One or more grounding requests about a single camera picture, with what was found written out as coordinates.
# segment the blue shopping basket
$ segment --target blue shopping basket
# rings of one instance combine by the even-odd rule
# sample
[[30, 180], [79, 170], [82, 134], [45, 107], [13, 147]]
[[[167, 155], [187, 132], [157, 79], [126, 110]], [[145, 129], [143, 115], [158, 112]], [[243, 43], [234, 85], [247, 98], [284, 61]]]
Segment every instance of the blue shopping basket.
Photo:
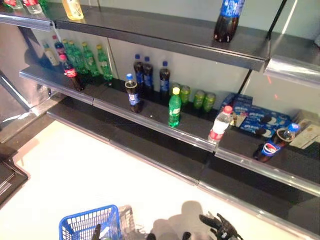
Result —
[[102, 239], [121, 239], [118, 208], [109, 205], [64, 217], [59, 223], [59, 240], [91, 240], [98, 224], [105, 233]]

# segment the white floor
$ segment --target white floor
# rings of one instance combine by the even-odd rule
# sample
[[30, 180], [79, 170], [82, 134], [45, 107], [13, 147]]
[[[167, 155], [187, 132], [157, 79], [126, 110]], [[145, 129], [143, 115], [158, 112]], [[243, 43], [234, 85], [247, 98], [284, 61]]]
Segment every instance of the white floor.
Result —
[[198, 220], [208, 211], [244, 240], [301, 239], [57, 121], [14, 160], [30, 179], [0, 210], [0, 240], [57, 240], [63, 217], [110, 204], [130, 205], [135, 224], [158, 240], [208, 232]]

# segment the yellow bottle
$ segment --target yellow bottle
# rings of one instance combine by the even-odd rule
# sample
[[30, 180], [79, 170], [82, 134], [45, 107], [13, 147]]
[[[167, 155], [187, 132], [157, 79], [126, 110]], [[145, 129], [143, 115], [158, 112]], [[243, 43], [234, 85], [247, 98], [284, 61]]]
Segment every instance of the yellow bottle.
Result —
[[80, 20], [84, 18], [79, 0], [62, 0], [66, 15], [71, 20]]

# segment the blue label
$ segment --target blue label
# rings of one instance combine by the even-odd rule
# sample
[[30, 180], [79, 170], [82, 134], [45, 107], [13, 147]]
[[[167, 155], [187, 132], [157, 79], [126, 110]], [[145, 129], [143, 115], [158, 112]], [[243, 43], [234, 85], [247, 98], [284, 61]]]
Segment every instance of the blue label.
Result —
[[223, 0], [220, 15], [230, 18], [240, 17], [245, 0]]
[[152, 75], [144, 75], [144, 84], [148, 87], [152, 87], [153, 85]]
[[140, 98], [138, 96], [138, 93], [136, 94], [128, 94], [129, 95], [129, 101], [130, 105], [134, 106], [140, 102]]
[[137, 84], [142, 84], [144, 82], [144, 75], [141, 72], [137, 72], [135, 74], [135, 77], [136, 77]]
[[281, 149], [278, 145], [274, 144], [272, 141], [268, 141], [263, 145], [261, 153], [268, 157], [275, 155]]
[[160, 80], [160, 89], [162, 92], [169, 91], [169, 81]]

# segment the green can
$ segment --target green can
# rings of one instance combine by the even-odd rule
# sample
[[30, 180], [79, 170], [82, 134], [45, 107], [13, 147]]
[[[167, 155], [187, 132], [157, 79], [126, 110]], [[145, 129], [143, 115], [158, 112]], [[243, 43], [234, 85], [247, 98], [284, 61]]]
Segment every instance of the green can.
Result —
[[194, 100], [193, 100], [193, 106], [195, 109], [200, 109], [202, 107], [202, 104], [204, 102], [206, 93], [202, 90], [196, 91], [194, 95]]
[[216, 95], [214, 93], [208, 93], [203, 101], [203, 111], [210, 112], [216, 101]]
[[172, 91], [173, 91], [174, 88], [179, 88], [181, 90], [181, 85], [179, 83], [177, 83], [177, 82], [173, 82], [171, 84], [171, 88], [170, 88], [170, 95], [171, 96], [172, 96]]
[[190, 87], [187, 85], [183, 85], [180, 89], [180, 98], [181, 98], [181, 103], [182, 105], [186, 105], [189, 102], [189, 97], [190, 97]]

